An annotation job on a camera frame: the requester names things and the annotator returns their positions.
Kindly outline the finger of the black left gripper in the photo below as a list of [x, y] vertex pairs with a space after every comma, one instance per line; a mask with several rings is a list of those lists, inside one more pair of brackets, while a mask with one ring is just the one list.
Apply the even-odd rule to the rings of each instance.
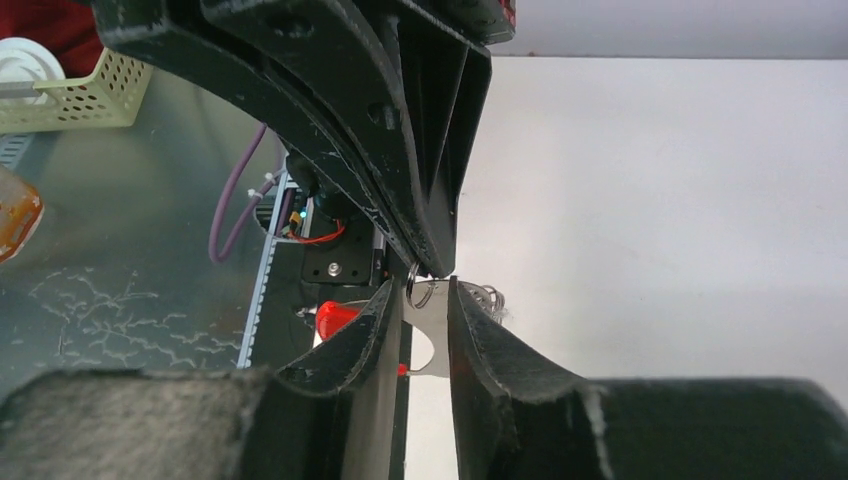
[[94, 1], [101, 42], [265, 123], [397, 254], [438, 271], [416, 144], [374, 1]]

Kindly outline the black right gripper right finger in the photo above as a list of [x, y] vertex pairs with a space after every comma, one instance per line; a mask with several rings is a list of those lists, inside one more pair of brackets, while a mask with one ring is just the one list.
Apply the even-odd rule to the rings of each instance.
[[448, 349], [462, 479], [843, 479], [847, 415], [788, 378], [587, 379], [457, 279]]

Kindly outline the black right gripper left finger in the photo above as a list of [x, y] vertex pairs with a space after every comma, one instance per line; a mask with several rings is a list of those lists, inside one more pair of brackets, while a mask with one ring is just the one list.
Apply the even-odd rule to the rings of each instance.
[[5, 479], [386, 479], [403, 286], [279, 370], [56, 370], [1, 407]]

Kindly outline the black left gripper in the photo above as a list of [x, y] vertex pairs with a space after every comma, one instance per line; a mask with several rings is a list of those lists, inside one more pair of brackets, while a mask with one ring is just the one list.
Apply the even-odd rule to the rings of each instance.
[[340, 148], [318, 171], [397, 255], [455, 267], [457, 205], [492, 76], [484, 45], [516, 34], [513, 0], [205, 1], [206, 21], [255, 48], [271, 81]]

